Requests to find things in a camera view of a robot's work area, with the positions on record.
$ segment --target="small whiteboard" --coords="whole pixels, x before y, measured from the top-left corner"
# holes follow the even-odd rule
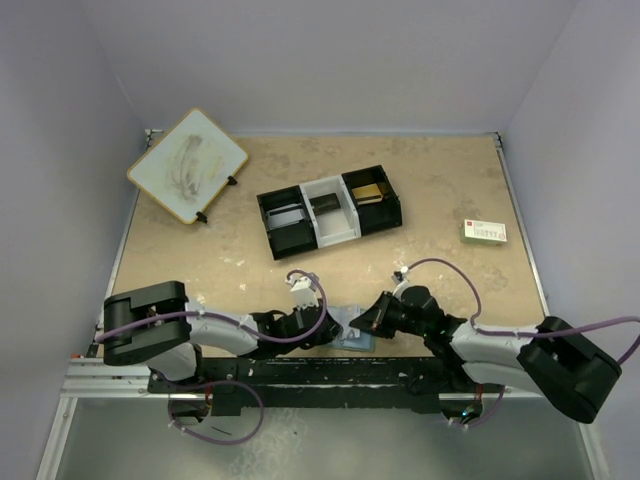
[[[127,173],[129,180],[184,223],[197,220],[247,161],[247,152],[197,108]]]

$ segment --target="wooden table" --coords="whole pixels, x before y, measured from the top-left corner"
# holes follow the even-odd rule
[[[209,224],[184,225],[141,194],[114,293],[180,280],[190,298],[228,312],[290,311],[284,284],[292,268],[315,272],[330,305],[368,308],[392,290],[394,270],[423,257],[454,262],[477,286],[481,323],[528,325],[543,318],[500,160],[490,137],[242,137],[249,161],[205,212]],[[256,195],[373,165],[382,165],[402,202],[404,225],[333,247],[274,261]],[[465,218],[507,225],[502,247],[460,243]],[[468,286],[443,265],[411,274],[448,313],[468,317]],[[423,356],[419,338],[377,339],[362,356]],[[205,349],[207,356],[223,356]],[[356,356],[318,347],[300,356]]]

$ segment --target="white wall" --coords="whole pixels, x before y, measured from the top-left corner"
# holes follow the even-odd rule
[[[506,156],[553,313],[640,314],[640,2],[581,0],[509,124]],[[640,328],[590,337],[618,357]],[[599,423],[616,479],[640,456],[640,353]]]
[[[506,127],[576,0],[82,0],[143,123]]]
[[[75,0],[0,4],[0,477],[35,478],[131,205],[141,124]]]

